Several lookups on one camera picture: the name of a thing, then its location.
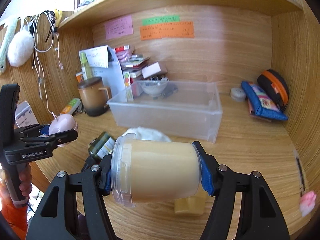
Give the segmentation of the orange sleeve forearm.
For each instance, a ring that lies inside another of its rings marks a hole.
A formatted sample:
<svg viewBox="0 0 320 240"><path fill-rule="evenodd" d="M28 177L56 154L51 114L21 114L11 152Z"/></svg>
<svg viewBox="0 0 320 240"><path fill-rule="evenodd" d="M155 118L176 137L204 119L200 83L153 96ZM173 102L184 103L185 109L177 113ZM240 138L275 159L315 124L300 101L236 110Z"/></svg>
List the orange sleeve forearm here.
<svg viewBox="0 0 320 240"><path fill-rule="evenodd" d="M27 207L18 209L14 206L4 182L1 182L1 204L1 212L12 230L19 239L25 239L28 230Z"/></svg>

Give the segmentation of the person's left hand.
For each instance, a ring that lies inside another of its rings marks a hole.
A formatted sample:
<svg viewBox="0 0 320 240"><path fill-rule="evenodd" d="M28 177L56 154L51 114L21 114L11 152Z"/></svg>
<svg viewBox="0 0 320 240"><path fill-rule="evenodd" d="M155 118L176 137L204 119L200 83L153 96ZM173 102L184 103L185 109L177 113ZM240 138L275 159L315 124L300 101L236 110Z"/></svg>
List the person's left hand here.
<svg viewBox="0 0 320 240"><path fill-rule="evenodd" d="M31 175L31 166L29 164L26 165L25 169L20 173L20 191L23 196L28 197L32 191L32 175Z"/></svg>

